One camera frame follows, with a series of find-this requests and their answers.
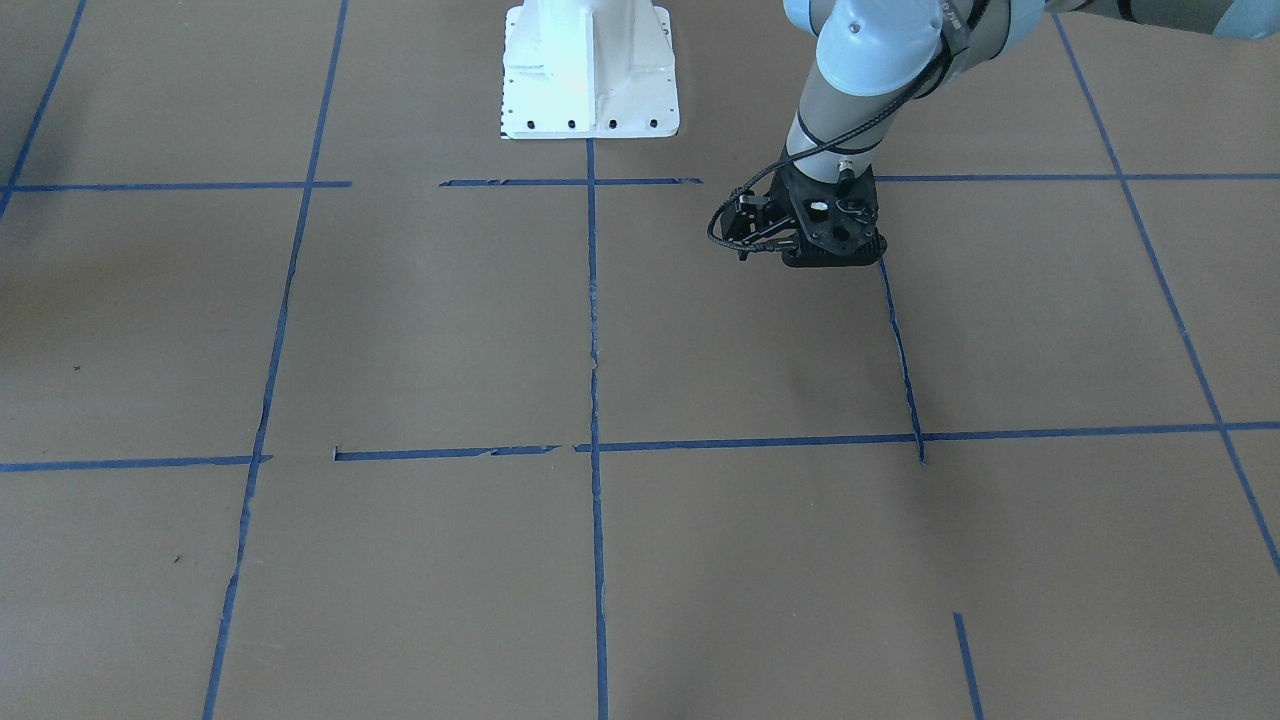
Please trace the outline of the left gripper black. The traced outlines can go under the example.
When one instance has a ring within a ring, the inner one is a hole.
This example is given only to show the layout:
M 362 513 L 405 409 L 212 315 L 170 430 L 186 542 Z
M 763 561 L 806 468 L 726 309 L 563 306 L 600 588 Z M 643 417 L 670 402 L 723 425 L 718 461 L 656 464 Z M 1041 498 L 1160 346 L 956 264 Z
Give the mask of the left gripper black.
M 750 256 L 777 252 L 797 256 L 797 220 L 785 184 L 772 184 L 764 193 L 740 188 L 735 200 L 735 252 Z

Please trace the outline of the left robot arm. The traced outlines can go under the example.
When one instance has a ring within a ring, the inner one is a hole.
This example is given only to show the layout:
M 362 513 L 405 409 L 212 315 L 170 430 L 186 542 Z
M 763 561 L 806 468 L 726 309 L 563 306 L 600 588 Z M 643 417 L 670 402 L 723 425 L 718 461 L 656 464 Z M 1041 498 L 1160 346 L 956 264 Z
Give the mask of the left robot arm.
M 1275 1 L 787 1 L 815 60 L 780 159 L 716 210 L 708 237 L 740 260 L 869 266 L 887 249 L 873 159 L 893 118 L 1006 54 L 1048 14 L 1083 12 L 1217 38 L 1277 32 Z

